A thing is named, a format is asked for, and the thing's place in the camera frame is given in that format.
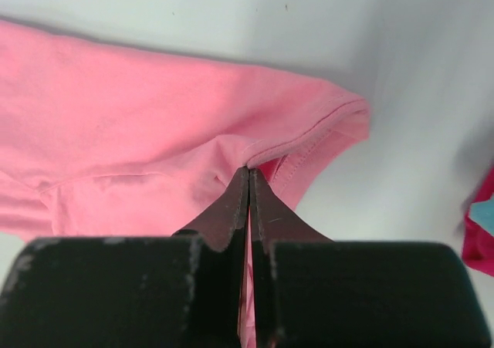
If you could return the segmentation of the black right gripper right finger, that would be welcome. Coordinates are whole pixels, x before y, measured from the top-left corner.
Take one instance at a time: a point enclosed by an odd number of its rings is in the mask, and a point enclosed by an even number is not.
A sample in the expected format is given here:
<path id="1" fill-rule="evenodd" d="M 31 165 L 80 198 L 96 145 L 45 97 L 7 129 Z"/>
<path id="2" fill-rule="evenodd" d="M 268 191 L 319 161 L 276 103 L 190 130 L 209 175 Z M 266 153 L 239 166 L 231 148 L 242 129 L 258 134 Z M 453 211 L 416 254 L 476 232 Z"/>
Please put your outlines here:
<path id="1" fill-rule="evenodd" d="M 259 347 L 490 347 L 460 258 L 437 242 L 335 242 L 249 173 Z"/>

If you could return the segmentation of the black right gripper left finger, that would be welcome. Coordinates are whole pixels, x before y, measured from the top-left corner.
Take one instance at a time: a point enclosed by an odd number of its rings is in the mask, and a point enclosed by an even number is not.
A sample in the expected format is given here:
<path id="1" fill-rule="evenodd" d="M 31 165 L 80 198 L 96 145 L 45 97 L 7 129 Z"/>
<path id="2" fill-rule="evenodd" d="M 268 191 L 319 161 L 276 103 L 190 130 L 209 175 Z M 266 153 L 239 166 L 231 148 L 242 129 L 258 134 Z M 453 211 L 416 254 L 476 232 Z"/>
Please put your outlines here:
<path id="1" fill-rule="evenodd" d="M 28 243 L 1 292 L 3 347 L 238 347 L 249 170 L 169 237 Z"/>

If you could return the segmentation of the pink t shirt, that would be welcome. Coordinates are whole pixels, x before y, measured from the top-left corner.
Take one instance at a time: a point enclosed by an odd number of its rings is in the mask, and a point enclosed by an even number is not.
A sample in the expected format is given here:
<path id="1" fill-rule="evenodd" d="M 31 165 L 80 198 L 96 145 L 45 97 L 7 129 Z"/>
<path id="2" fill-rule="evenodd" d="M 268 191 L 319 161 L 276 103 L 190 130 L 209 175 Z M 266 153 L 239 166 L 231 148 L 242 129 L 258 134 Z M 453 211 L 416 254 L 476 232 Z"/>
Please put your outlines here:
<path id="1" fill-rule="evenodd" d="M 295 213 L 368 129 L 367 102 L 322 79 L 1 24 L 1 228 L 26 245 L 169 237 L 242 167 Z M 250 194 L 239 337 L 259 347 Z"/>

